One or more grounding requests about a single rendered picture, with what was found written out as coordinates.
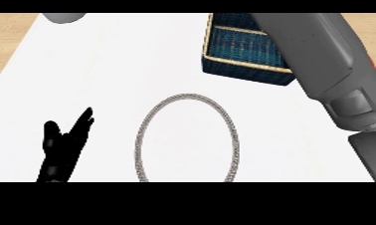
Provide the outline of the grey rounded object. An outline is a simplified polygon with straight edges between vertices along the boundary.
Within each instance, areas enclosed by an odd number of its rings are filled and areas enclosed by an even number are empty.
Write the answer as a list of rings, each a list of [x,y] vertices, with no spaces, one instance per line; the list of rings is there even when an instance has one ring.
[[[45,17],[57,24],[67,24],[79,21],[86,16],[85,13],[45,13]]]

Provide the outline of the blue wicker basket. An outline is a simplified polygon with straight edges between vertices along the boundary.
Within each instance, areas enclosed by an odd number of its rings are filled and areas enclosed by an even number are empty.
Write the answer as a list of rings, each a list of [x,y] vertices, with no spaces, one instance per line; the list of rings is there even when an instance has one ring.
[[[203,71],[288,86],[295,80],[278,47],[250,13],[211,13],[201,56]]]

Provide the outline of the white oval placemat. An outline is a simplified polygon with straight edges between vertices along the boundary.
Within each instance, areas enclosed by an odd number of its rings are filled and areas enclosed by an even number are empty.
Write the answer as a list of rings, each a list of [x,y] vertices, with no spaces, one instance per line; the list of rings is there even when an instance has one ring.
[[[233,182],[239,137],[220,104],[200,94],[166,98],[151,109],[136,137],[142,182]]]

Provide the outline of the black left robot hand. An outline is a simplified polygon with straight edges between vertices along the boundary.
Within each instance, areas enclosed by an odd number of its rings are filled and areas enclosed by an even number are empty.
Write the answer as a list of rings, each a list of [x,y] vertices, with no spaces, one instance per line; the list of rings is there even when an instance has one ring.
[[[67,133],[61,133],[59,126],[52,120],[45,123],[43,150],[46,157],[37,177],[39,183],[70,181],[93,122],[93,109],[88,108]]]

